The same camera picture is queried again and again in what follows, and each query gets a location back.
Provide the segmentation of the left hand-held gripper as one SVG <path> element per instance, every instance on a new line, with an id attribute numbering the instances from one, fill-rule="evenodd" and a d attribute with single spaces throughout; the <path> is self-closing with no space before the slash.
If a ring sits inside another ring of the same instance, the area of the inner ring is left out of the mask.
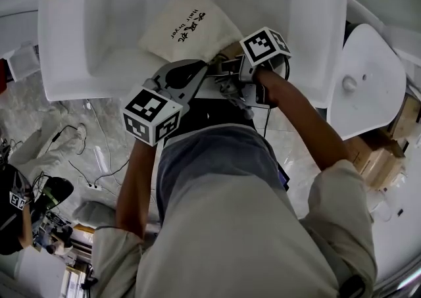
<path id="1" fill-rule="evenodd" d="M 206 62 L 185 59 L 160 67 L 152 79 L 136 86 L 123 102 L 125 130 L 154 146 L 173 133 L 189 109 L 208 71 Z"/>

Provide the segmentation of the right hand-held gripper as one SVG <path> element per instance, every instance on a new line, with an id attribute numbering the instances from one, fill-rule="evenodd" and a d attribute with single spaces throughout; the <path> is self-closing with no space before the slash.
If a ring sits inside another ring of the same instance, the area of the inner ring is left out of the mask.
<path id="1" fill-rule="evenodd" d="M 254 81 L 254 75 L 259 67 L 276 71 L 279 67 L 285 68 L 284 79 L 289 78 L 291 51 L 281 33 L 268 27 L 250 34 L 239 44 L 243 49 L 241 58 L 220 63 L 221 72 L 239 72 L 233 74 L 207 74 L 207 78 L 227 80 L 238 78 L 243 84 L 241 93 L 248 106 L 269 106 L 266 98 L 266 89 Z"/>

